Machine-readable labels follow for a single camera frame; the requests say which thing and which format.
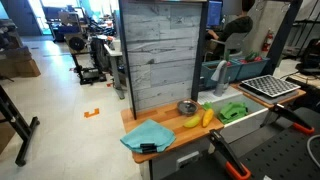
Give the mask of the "black metal stand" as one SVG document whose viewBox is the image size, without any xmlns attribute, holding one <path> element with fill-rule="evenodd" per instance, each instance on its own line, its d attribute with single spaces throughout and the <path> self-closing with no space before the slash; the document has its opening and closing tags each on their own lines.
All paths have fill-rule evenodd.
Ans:
<svg viewBox="0 0 320 180">
<path fill-rule="evenodd" d="M 2 86 L 0 86 L 0 112 L 4 116 L 0 122 L 8 122 L 23 141 L 15 160 L 15 163 L 19 167 L 22 167 L 26 164 L 25 156 L 35 129 L 40 124 L 40 121 L 38 117 L 35 116 L 32 118 L 31 123 L 28 124 Z"/>
</svg>

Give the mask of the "checkered calibration board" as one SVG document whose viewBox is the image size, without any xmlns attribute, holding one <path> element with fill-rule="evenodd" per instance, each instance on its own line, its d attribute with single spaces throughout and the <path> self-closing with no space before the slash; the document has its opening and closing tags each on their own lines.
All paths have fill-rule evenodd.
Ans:
<svg viewBox="0 0 320 180">
<path fill-rule="evenodd" d="M 243 80 L 242 83 L 272 98 L 300 88 L 299 85 L 279 78 L 275 78 L 271 75 L 264 75 L 248 80 Z"/>
</svg>

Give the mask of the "red toy radish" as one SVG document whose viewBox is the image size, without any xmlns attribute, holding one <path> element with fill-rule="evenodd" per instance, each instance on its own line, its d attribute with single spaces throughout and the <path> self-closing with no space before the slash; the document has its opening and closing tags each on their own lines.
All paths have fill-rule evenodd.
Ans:
<svg viewBox="0 0 320 180">
<path fill-rule="evenodd" d="M 262 61 L 262 57 L 261 56 L 257 56 L 254 58 L 254 61 Z"/>
</svg>

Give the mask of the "yellow toy banana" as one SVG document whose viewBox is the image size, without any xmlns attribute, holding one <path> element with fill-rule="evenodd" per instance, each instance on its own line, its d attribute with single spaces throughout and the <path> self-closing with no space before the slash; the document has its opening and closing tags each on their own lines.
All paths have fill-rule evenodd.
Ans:
<svg viewBox="0 0 320 180">
<path fill-rule="evenodd" d="M 193 128 L 197 126 L 200 122 L 201 117 L 199 115 L 194 115 L 192 118 L 190 118 L 187 122 L 183 124 L 186 128 Z"/>
</svg>

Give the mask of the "left teal planter box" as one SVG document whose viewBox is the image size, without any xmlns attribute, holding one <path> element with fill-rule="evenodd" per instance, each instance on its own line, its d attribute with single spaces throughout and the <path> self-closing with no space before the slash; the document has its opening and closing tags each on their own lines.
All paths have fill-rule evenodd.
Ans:
<svg viewBox="0 0 320 180">
<path fill-rule="evenodd" d="M 203 62 L 201 67 L 201 76 L 204 78 L 204 87 L 207 89 L 215 88 L 217 85 L 216 81 L 211 79 L 215 73 L 219 61 Z M 241 65 L 233 60 L 230 60 L 227 65 L 227 72 L 225 76 L 225 82 L 233 82 L 238 72 L 240 71 Z"/>
</svg>

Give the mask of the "light blue cloth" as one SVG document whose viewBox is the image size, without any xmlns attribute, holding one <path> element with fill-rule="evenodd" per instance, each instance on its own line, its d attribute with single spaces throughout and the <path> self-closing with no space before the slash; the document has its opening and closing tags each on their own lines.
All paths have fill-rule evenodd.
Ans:
<svg viewBox="0 0 320 180">
<path fill-rule="evenodd" d="M 147 154 L 163 152 L 175 140 L 176 136 L 172 130 L 147 119 L 123 136 L 120 142 L 133 152 Z"/>
</svg>

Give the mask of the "cardboard box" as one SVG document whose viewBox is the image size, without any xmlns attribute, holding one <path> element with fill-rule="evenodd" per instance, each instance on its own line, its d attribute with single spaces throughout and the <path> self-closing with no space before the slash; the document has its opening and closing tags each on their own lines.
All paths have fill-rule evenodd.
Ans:
<svg viewBox="0 0 320 180">
<path fill-rule="evenodd" d="M 9 78 L 38 77 L 41 72 L 27 46 L 0 52 L 0 74 Z"/>
</svg>

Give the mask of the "grey faucet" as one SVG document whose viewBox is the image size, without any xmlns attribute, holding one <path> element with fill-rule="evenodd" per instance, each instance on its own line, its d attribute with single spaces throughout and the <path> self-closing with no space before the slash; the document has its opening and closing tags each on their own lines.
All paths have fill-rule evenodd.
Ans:
<svg viewBox="0 0 320 180">
<path fill-rule="evenodd" d="M 227 61 L 222 60 L 218 64 L 213 75 L 211 76 L 211 79 L 217 82 L 216 88 L 213 92 L 213 94 L 217 97 L 221 97 L 224 91 L 227 89 L 227 84 L 225 83 L 226 72 L 227 72 Z"/>
</svg>

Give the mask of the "right teal planter box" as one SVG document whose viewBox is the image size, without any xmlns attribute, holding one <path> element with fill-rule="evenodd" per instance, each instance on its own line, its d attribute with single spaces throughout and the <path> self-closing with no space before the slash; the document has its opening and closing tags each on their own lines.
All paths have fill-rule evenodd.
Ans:
<svg viewBox="0 0 320 180">
<path fill-rule="evenodd" d="M 269 62 L 269 58 L 262 58 L 259 61 L 253 61 L 245 63 L 242 58 L 233 59 L 233 62 L 236 65 L 240 66 L 240 70 L 237 74 L 236 80 L 245 80 L 248 78 L 253 78 L 260 76 L 262 73 L 262 70 L 266 66 L 266 64 Z"/>
</svg>

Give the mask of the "seated person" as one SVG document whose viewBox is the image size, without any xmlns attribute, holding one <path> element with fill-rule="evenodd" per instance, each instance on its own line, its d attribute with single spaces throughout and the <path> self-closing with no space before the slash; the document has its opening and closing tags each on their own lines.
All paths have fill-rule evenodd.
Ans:
<svg viewBox="0 0 320 180">
<path fill-rule="evenodd" d="M 208 57 L 209 61 L 218 60 L 224 54 L 225 46 L 215 43 L 215 40 L 225 42 L 234 33 L 249 33 L 253 28 L 253 20 L 248 12 L 255 4 L 255 0 L 242 0 L 242 11 L 236 19 L 227 23 L 222 32 L 215 32 L 210 29 L 206 32 L 206 39 L 209 41 L 212 55 Z"/>
</svg>

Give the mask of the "black clamp orange tip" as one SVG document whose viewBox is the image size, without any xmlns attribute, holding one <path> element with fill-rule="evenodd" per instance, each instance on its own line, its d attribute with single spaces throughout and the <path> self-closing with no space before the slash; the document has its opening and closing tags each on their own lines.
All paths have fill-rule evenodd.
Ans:
<svg viewBox="0 0 320 180">
<path fill-rule="evenodd" d="M 225 168 L 233 180 L 250 179 L 250 170 L 240 162 L 232 148 L 218 130 L 212 129 L 209 131 L 209 140 L 215 149 L 226 159 Z"/>
</svg>

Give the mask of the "computer monitor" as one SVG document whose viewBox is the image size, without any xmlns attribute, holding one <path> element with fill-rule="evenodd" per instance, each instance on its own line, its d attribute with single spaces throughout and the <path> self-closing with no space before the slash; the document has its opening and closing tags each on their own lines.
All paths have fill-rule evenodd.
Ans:
<svg viewBox="0 0 320 180">
<path fill-rule="evenodd" d="M 222 1 L 209 0 L 207 26 L 218 26 L 221 23 Z"/>
</svg>

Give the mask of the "orange plush carrot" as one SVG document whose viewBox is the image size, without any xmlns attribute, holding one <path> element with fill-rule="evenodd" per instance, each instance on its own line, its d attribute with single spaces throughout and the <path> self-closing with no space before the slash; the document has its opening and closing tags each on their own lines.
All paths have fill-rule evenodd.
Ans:
<svg viewBox="0 0 320 180">
<path fill-rule="evenodd" d="M 207 127 L 214 116 L 214 110 L 212 109 L 212 105 L 209 102 L 206 102 L 202 105 L 203 109 L 205 110 L 203 119 L 202 119 L 202 126 Z"/>
</svg>

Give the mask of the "grey wood backsplash panel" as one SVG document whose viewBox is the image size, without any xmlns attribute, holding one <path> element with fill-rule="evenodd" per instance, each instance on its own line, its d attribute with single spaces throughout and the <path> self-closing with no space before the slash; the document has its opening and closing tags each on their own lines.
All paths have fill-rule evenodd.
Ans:
<svg viewBox="0 0 320 180">
<path fill-rule="evenodd" d="M 119 0 L 133 114 L 189 99 L 207 0 Z"/>
</svg>

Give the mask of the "white sink unit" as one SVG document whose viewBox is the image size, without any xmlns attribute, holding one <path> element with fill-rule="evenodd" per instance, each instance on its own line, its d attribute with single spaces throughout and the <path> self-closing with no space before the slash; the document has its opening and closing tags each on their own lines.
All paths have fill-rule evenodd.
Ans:
<svg viewBox="0 0 320 180">
<path fill-rule="evenodd" d="M 215 96 L 212 90 L 201 91 L 197 102 L 205 109 L 213 109 L 214 116 L 224 125 L 220 134 L 227 142 L 257 130 L 268 114 L 266 107 L 232 87 L 228 87 L 220 97 Z"/>
</svg>

